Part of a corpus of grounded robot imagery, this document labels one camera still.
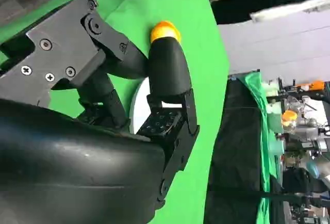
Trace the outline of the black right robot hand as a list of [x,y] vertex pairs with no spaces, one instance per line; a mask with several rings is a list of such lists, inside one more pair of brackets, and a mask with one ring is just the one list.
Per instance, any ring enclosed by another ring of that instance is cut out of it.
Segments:
[[179,40],[71,0],[1,45],[1,223],[148,223],[200,131]]

